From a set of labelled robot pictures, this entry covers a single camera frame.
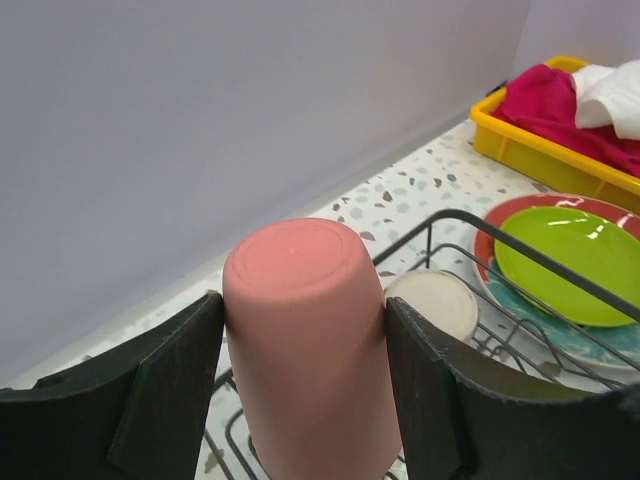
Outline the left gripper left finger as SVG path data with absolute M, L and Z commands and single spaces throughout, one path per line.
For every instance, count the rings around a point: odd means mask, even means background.
M 2 389 L 2 478 L 194 478 L 223 329 L 209 291 L 30 389 Z

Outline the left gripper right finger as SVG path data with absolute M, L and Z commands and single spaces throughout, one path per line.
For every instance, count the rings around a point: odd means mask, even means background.
M 385 326 L 409 478 L 638 478 L 638 385 L 594 394 L 523 374 L 401 299 Z

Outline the white beige mug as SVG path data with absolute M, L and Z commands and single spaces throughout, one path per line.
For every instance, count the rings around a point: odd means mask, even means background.
M 387 298 L 400 298 L 440 330 L 469 342 L 479 322 L 479 307 L 471 289 L 455 275 L 416 269 L 400 275 L 386 289 Z

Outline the pink cup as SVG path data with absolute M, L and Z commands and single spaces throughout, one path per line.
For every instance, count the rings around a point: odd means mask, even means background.
M 342 223 L 287 220 L 223 269 L 232 371 L 274 479 L 379 479 L 401 451 L 371 257 Z

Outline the lime green small plate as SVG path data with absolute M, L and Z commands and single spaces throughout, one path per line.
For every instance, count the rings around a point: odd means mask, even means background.
M 615 223 L 564 207 L 519 211 L 501 230 L 633 306 L 639 305 L 639 241 Z M 568 320 L 591 327 L 633 323 L 630 316 L 497 241 L 503 275 Z

